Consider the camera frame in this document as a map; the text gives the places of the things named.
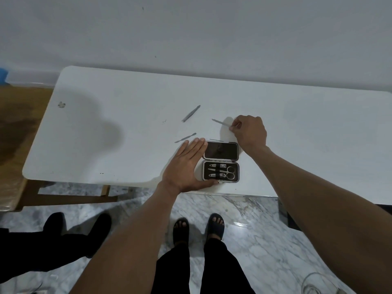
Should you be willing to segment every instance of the marble floor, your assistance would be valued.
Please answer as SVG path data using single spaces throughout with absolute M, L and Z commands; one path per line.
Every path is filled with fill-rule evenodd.
M 41 188 L 40 193 L 99 195 L 100 186 L 56 183 Z M 105 211 L 112 216 L 113 231 L 151 194 L 150 189 L 116 186 L 111 188 L 110 195 L 120 195 L 118 202 L 25 207 L 21 212 L 1 213 L 0 227 L 9 228 L 11 232 L 41 231 L 49 215 L 61 211 L 65 214 L 69 232 L 87 234 L 97 215 Z M 189 286 L 192 294 L 200 290 L 204 266 L 204 231 L 208 217 L 213 212 L 224 217 L 226 226 L 223 241 L 238 259 L 256 293 L 301 293 L 304 278 L 312 272 L 323 274 L 347 293 L 353 293 L 328 269 L 302 232 L 290 229 L 280 221 L 276 198 L 180 194 L 171 212 L 159 256 L 173 245 L 171 233 L 175 220 L 187 217 L 190 223 Z M 68 293 L 88 261 L 83 257 L 50 272 L 28 272 L 0 285 L 0 293 L 31 293 L 41 284 L 40 290 L 46 290 L 47 294 Z M 314 274 L 306 283 L 323 289 L 323 294 L 336 293 L 336 288 L 325 277 Z

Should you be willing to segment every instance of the left hand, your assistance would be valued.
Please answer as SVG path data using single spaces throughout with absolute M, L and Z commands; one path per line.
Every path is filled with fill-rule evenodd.
M 215 179 L 199 181 L 194 175 L 196 164 L 203 157 L 207 145 L 204 138 L 195 138 L 190 144 L 188 140 L 185 140 L 165 169 L 162 182 L 175 187 L 178 193 L 197 191 L 217 185 L 218 181 Z

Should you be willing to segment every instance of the black sandal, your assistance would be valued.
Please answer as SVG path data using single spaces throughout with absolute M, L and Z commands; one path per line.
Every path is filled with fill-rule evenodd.
M 223 221 L 223 225 L 217 222 L 218 218 L 220 218 Z M 224 231 L 225 231 L 225 221 L 223 220 L 223 217 L 220 214 L 210 215 L 210 218 L 208 219 L 208 223 L 207 223 L 207 237 L 210 234 L 216 234 L 222 240 Z
M 181 223 L 181 225 L 179 224 L 179 222 L 185 222 L 187 225 L 184 227 Z M 187 220 L 187 218 L 182 217 L 180 219 L 178 219 L 173 226 L 173 243 L 175 245 L 176 242 L 181 242 L 184 241 L 187 243 L 187 245 L 189 244 L 189 222 Z

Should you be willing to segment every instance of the white tabletop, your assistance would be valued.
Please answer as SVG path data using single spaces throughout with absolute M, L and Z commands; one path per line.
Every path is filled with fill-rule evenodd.
M 391 112 L 387 92 L 71 66 L 57 81 L 23 175 L 155 187 L 181 144 L 175 141 L 193 133 L 236 141 L 211 119 L 230 123 L 250 114 L 262 117 L 267 145 L 281 157 L 374 203 L 392 204 Z M 247 154 L 238 163 L 238 183 L 203 191 L 276 196 Z

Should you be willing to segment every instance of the white wall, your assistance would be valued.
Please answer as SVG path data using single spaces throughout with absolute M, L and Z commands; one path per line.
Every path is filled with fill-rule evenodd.
M 1 0 L 0 67 L 392 90 L 392 0 Z

